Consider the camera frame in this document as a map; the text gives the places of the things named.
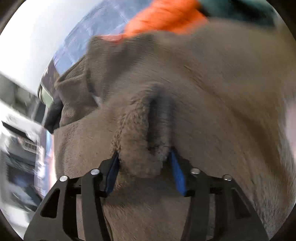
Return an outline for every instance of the black gripper frame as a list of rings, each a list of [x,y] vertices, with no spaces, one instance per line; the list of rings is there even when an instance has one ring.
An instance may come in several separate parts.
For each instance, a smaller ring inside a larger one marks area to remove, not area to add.
[[[210,194],[215,195],[215,231],[212,241],[268,241],[265,228],[235,180],[227,181],[200,171],[192,174],[190,162],[173,148],[169,156],[176,186],[184,176],[184,197],[191,197],[181,241],[205,241],[208,231]]]

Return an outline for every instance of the gray fleece blanket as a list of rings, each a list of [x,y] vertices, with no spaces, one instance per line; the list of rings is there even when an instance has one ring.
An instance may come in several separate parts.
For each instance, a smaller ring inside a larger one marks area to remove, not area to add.
[[[104,201],[113,240],[180,240],[189,199],[166,163],[175,146],[208,175],[232,175],[272,237],[295,204],[285,135],[295,67],[294,44],[241,23],[120,44],[93,37],[55,84],[64,104],[57,174],[84,175],[117,150],[122,168]]]

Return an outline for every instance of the black object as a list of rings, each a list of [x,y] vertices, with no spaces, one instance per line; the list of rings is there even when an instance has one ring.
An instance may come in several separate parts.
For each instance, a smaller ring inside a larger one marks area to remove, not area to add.
[[[265,229],[240,187],[234,180],[224,180],[199,171],[192,173],[188,160],[173,150],[169,156],[176,185],[181,181],[191,196],[182,241],[205,241],[208,227],[209,194],[215,194],[216,241],[267,241]],[[82,217],[86,241],[110,241],[101,198],[114,188],[119,171],[118,153],[104,160],[99,169],[83,177],[62,176],[38,207],[24,241],[79,240],[76,224],[76,195],[82,196]]]

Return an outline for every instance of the orange fabric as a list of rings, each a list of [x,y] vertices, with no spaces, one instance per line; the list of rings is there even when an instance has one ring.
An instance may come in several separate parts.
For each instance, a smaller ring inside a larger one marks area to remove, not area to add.
[[[197,0],[154,0],[126,26],[124,37],[150,30],[165,30],[178,34],[189,33],[207,21],[197,8]]]

